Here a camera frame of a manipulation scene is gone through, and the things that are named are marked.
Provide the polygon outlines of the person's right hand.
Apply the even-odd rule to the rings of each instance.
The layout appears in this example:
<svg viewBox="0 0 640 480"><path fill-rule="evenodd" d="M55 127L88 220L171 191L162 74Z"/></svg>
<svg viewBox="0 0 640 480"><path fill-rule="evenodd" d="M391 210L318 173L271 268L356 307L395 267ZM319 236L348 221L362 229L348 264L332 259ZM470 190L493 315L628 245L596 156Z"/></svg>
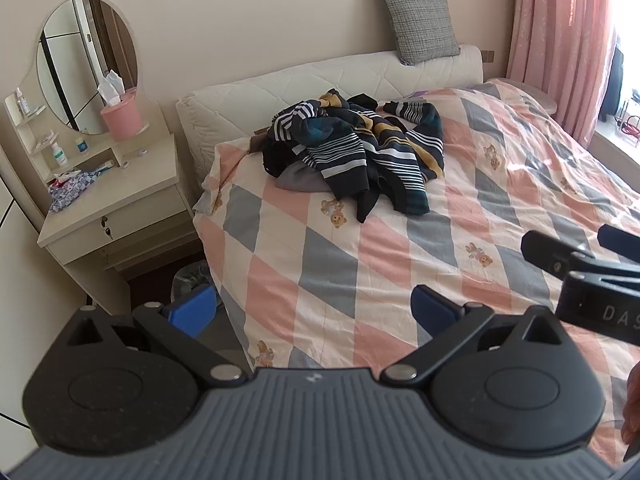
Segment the person's right hand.
<svg viewBox="0 0 640 480"><path fill-rule="evenodd" d="M632 368L627 379L623 418L622 439L625 444L631 444L640 429L640 363Z"/></svg>

